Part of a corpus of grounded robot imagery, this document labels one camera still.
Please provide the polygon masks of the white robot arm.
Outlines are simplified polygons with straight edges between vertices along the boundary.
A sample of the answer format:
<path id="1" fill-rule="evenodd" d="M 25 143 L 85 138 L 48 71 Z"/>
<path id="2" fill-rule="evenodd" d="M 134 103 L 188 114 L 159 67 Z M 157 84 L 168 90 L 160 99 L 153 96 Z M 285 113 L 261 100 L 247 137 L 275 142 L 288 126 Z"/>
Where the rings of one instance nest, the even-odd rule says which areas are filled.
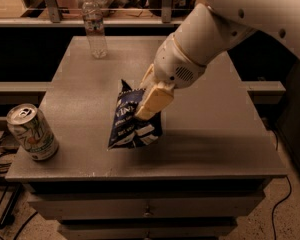
<path id="1" fill-rule="evenodd" d="M 136 117 L 149 120 L 168 106 L 176 89 L 191 86 L 208 64 L 256 31 L 300 60 L 300 0 L 204 0 L 158 48 L 140 88 Z"/>

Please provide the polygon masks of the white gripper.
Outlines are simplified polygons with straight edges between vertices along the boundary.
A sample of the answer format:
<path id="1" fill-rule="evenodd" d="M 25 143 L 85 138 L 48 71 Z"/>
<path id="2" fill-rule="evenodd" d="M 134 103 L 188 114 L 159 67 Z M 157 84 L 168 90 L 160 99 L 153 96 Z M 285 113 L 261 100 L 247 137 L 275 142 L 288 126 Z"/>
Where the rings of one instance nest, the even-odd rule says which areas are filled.
<path id="1" fill-rule="evenodd" d="M 205 65 L 197 65 L 182 52 L 174 35 L 170 34 L 158 48 L 154 65 L 148 67 L 139 84 L 144 94 L 135 117 L 150 120 L 173 101 L 174 87 L 182 89 L 191 86 L 205 70 Z"/>

